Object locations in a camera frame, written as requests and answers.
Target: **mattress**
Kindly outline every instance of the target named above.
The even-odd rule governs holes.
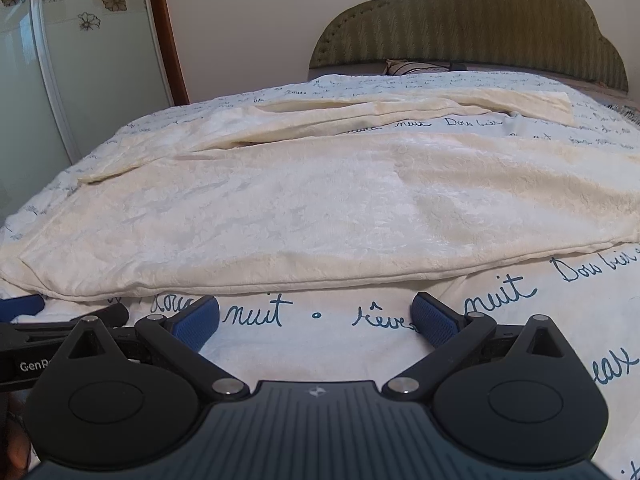
[[[121,128],[75,166],[7,219],[0,240],[13,244],[28,235],[34,221],[78,189],[78,179],[108,160],[130,136],[168,124],[195,121],[219,108],[268,102],[288,95],[354,96],[403,89],[489,87],[565,92],[572,102],[575,127],[492,113],[440,118],[452,133],[523,136],[545,142],[561,138],[594,149],[637,153],[640,132],[619,114],[564,84],[538,75],[505,72],[455,72],[433,75],[335,76],[309,83],[218,98],[171,108]],[[420,121],[404,124],[428,128]],[[609,168],[612,173],[616,168]],[[385,283],[327,290],[270,290],[218,296],[220,328],[201,350],[204,357],[254,387],[259,380],[374,380],[379,386],[432,349],[415,331],[408,308],[425,290],[458,312],[477,310],[498,323],[524,324],[533,314],[547,314],[562,330],[598,384],[609,405],[609,426],[594,457],[614,478],[634,474],[640,433],[640,244],[622,244],[590,254],[558,254],[439,282]],[[26,291],[0,282],[0,298]],[[196,296],[167,291],[146,298],[111,298],[93,303],[47,299],[35,317],[16,321],[65,320],[109,302],[130,308],[130,323],[148,314],[179,312]]]

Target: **blanket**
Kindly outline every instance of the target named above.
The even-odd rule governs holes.
[[[565,94],[485,88],[287,98],[138,134],[0,249],[0,276],[73,301],[241,294],[436,280],[638,241],[637,153],[377,130],[491,111],[575,124]]]

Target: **brown wooden frame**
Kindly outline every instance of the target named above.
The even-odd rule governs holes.
[[[174,32],[171,28],[171,19],[166,0],[151,0],[149,3],[154,13],[160,53],[162,54],[164,71],[169,81],[174,104],[176,106],[187,105],[189,104],[189,95],[182,78],[180,60],[178,60],[178,52],[175,49]]]

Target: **crosshair logo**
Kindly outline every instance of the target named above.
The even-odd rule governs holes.
[[[313,395],[316,399],[320,396],[323,396],[326,393],[326,390],[322,386],[314,386],[308,390],[309,395]]]

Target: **frosted glass door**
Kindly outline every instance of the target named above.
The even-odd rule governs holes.
[[[36,55],[30,0],[0,0],[0,226],[69,165]]]
[[[46,41],[81,155],[167,108],[145,0],[42,0]]]

